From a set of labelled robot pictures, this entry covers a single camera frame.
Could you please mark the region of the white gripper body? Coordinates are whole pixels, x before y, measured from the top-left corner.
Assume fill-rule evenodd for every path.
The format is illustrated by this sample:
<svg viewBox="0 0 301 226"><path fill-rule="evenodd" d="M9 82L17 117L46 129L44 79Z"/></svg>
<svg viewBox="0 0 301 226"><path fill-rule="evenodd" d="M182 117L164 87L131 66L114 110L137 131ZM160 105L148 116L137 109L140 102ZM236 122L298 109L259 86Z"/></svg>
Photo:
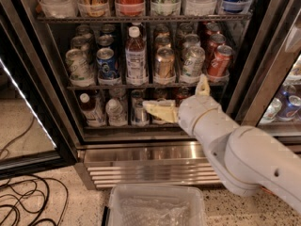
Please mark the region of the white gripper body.
<svg viewBox="0 0 301 226"><path fill-rule="evenodd" d="M197 121L207 112L218 108L220 108L220 104L211 96L191 96L180 104L178 124L183 131L192 136Z"/></svg>

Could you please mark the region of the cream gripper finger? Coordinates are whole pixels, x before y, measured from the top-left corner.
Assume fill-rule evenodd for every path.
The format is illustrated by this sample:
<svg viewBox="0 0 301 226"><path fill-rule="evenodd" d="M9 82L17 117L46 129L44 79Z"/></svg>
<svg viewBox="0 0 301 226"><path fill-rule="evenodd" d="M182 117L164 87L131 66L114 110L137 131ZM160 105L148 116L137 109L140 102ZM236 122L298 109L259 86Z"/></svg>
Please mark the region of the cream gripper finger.
<svg viewBox="0 0 301 226"><path fill-rule="evenodd" d="M205 74L202 74L199 77L198 84L195 89L195 95L196 96L209 96L210 95L210 86L208 83L207 76Z"/></svg>
<svg viewBox="0 0 301 226"><path fill-rule="evenodd" d="M144 101L142 105L154 117L170 123L178 122L179 109L174 100Z"/></svg>

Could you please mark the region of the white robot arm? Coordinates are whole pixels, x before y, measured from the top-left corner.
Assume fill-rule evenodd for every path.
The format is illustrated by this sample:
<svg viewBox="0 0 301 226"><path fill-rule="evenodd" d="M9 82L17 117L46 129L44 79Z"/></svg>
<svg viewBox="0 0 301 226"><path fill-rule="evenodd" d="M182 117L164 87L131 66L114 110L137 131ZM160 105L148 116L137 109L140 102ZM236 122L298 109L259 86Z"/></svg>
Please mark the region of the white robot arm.
<svg viewBox="0 0 301 226"><path fill-rule="evenodd" d="M143 107L197 139L230 192L247 197L264 186L301 213L301 158L261 129L242 126L224 113L210 95L205 75L195 94L180 105L172 100L145 101Z"/></svg>

